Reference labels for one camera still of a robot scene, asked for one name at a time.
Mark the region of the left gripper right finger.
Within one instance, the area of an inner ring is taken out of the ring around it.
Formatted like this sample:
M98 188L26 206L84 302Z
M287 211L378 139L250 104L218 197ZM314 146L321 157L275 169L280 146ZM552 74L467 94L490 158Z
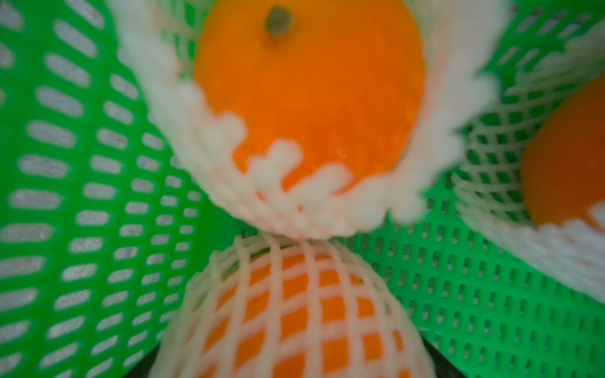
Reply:
M431 359L433 359L437 378L467 378L463 372L443 356L425 337L422 337L422 342Z

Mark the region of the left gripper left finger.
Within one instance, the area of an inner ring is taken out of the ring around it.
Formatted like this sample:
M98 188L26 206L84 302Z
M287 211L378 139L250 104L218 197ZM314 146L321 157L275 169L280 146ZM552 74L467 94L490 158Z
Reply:
M148 378L152 366L158 355L159 346L156 346L137 362L125 375L124 378Z

